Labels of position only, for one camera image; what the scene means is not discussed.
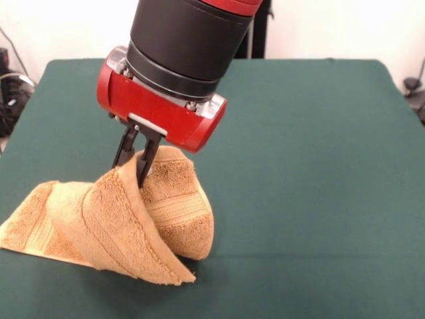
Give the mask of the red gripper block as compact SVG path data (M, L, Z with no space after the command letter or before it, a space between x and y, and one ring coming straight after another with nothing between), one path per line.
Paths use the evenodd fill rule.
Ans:
M145 147L136 163L137 184L142 188L162 136L174 146L198 152L222 120L227 100L213 94L206 102L189 102L160 93L136 77L124 74L128 69L126 53L126 47L118 46L106 58L98 77L97 100L113 117L135 124L126 128L112 168L122 166L133 157L139 126L154 130L143 134Z

